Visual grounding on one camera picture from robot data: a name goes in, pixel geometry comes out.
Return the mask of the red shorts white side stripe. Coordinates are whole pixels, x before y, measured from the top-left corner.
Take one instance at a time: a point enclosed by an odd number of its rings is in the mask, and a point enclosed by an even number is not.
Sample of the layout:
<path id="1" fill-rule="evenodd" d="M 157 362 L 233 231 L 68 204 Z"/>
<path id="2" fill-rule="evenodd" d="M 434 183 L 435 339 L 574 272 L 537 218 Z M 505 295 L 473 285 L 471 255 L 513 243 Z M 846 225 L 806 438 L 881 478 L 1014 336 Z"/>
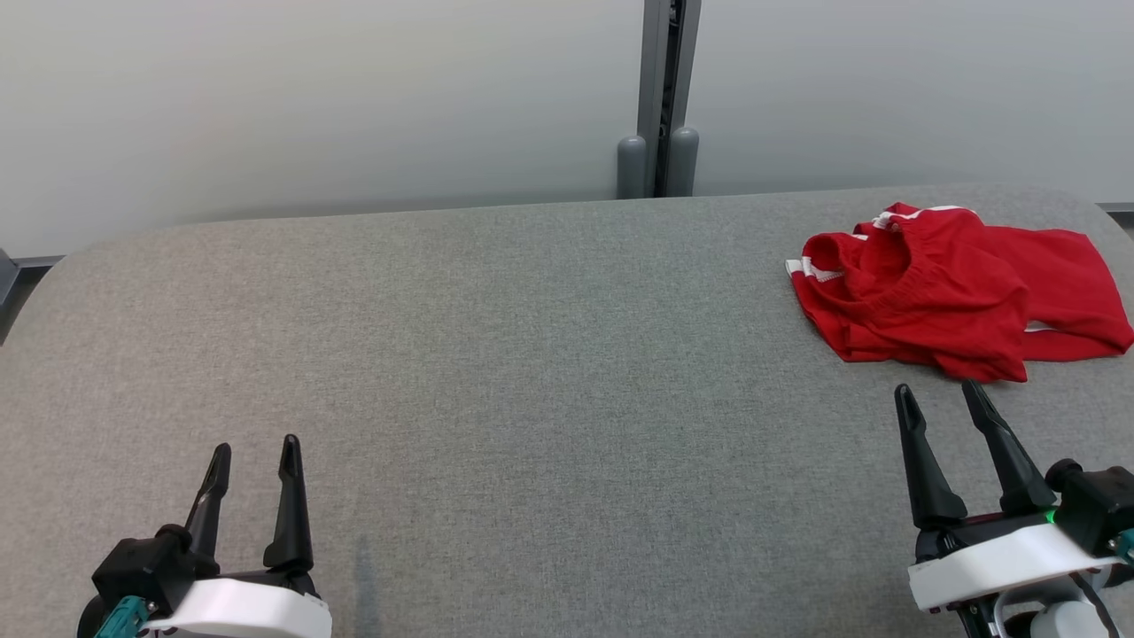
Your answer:
<path id="1" fill-rule="evenodd" d="M 844 361 L 902 361 L 1024 383 L 1029 287 L 966 207 L 895 203 L 785 263 L 803 314 Z"/>

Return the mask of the rounded grey post foot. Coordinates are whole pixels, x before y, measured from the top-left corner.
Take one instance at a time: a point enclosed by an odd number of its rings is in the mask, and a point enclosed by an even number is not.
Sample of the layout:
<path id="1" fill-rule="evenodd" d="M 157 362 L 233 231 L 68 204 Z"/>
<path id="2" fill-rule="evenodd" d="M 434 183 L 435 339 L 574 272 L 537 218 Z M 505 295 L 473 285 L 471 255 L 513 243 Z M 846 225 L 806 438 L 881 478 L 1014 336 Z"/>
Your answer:
<path id="1" fill-rule="evenodd" d="M 670 198 L 692 197 L 699 158 L 700 135 L 692 127 L 672 130 L 667 154 L 665 196 Z"/>
<path id="2" fill-rule="evenodd" d="M 616 146 L 616 199 L 648 198 L 649 146 L 640 135 Z"/>

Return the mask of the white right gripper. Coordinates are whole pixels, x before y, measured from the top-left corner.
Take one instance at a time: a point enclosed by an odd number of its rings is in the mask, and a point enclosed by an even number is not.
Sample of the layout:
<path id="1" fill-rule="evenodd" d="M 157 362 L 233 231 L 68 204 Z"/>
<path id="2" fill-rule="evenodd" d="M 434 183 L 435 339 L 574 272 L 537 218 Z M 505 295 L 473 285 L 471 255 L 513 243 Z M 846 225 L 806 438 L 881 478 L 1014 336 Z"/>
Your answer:
<path id="1" fill-rule="evenodd" d="M 960 383 L 960 392 L 972 423 L 987 441 L 1002 490 L 1001 512 L 1029 516 L 1050 511 L 1057 501 L 1053 490 L 983 386 L 967 378 Z M 930 531 L 959 524 L 968 516 L 967 505 L 953 492 L 928 443 L 919 400 L 907 384 L 900 384 L 895 388 L 894 401 L 913 525 Z M 923 612 L 987 596 L 1001 598 L 1004 605 L 1075 599 L 1083 594 L 1074 582 L 1076 576 L 1098 590 L 1119 587 L 1123 561 L 1114 555 L 1095 558 L 1052 522 L 1024 526 L 996 541 L 978 542 L 947 558 L 908 568 L 909 589 Z"/>

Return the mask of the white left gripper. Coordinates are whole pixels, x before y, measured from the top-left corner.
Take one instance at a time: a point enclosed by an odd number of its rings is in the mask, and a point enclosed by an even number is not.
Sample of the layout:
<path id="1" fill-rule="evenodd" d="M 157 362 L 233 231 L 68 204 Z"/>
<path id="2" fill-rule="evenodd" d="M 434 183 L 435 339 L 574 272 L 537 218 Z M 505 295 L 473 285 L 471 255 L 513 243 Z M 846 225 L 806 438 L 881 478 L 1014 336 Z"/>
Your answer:
<path id="1" fill-rule="evenodd" d="M 186 528 L 191 554 L 214 560 L 221 502 L 229 488 L 231 446 L 215 446 Z M 266 571 L 193 577 L 175 586 L 174 606 L 158 612 L 136 638 L 331 638 L 333 620 L 308 570 L 315 553 L 308 529 L 307 480 L 301 441 L 284 436 L 281 482 L 273 541 L 264 548 Z"/>

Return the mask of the grey partition post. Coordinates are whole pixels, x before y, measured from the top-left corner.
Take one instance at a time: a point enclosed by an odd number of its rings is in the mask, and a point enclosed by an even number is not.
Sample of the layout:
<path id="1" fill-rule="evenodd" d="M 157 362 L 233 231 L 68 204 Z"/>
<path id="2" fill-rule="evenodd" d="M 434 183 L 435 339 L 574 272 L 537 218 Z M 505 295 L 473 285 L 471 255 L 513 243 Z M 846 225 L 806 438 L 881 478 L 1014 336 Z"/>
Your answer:
<path id="1" fill-rule="evenodd" d="M 648 198 L 669 198 L 669 137 L 692 127 L 686 117 L 702 8 L 703 0 L 644 0 L 635 135 L 649 146 Z"/>

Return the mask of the red basketball jersey white sleeves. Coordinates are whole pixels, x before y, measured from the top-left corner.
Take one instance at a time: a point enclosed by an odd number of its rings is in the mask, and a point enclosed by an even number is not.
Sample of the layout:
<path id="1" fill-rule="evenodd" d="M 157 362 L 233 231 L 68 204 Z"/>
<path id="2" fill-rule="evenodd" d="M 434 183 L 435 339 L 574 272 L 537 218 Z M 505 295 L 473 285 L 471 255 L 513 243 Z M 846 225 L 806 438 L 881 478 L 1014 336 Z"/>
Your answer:
<path id="1" fill-rule="evenodd" d="M 990 226 L 996 254 L 1029 288 L 1023 356 L 1029 361 L 1117 358 L 1134 344 L 1111 271 L 1084 233 Z"/>

